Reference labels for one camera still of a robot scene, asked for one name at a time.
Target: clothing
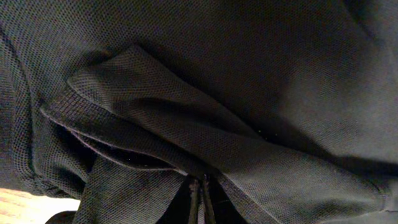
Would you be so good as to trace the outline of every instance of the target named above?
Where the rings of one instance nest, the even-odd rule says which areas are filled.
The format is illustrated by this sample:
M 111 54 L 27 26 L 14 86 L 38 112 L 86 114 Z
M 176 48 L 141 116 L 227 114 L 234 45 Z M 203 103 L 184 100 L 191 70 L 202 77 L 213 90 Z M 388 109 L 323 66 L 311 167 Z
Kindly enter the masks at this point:
M 209 175 L 248 223 L 396 223 L 398 5 L 362 2 L 2 1 L 0 187 L 156 223 Z

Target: wooden surface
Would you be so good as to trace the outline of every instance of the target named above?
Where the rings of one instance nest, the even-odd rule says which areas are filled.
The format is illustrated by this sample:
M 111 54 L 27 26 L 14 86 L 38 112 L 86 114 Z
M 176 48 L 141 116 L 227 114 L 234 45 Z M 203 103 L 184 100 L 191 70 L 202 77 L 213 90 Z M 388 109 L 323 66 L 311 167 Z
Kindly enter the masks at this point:
M 0 189 L 0 224 L 44 224 L 58 212 L 77 210 L 79 203 Z

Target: dark gray cloth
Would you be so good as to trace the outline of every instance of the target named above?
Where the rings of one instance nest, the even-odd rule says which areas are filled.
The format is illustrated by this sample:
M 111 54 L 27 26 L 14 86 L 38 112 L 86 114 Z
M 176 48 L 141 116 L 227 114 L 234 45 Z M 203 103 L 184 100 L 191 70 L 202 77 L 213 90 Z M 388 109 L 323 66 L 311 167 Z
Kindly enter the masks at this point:
M 248 223 L 396 223 L 396 1 L 0 6 L 0 187 L 155 223 L 210 174 Z

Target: textured mesh fabric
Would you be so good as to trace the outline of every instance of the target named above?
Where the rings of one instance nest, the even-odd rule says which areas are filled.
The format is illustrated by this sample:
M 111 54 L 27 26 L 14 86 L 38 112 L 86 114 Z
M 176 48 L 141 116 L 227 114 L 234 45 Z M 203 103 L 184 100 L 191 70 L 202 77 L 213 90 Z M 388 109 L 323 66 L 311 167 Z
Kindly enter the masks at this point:
M 154 223 L 209 173 L 249 223 L 396 223 L 397 9 L 1 1 L 1 187 Z

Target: black fabric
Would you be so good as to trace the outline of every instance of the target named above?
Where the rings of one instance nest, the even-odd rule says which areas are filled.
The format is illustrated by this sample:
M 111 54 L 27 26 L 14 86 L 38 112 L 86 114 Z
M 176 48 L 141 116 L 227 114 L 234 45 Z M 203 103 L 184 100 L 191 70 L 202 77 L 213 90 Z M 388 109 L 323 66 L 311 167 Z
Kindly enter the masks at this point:
M 0 187 L 81 199 L 73 223 L 156 223 L 206 174 L 248 223 L 397 223 L 397 14 L 1 1 Z

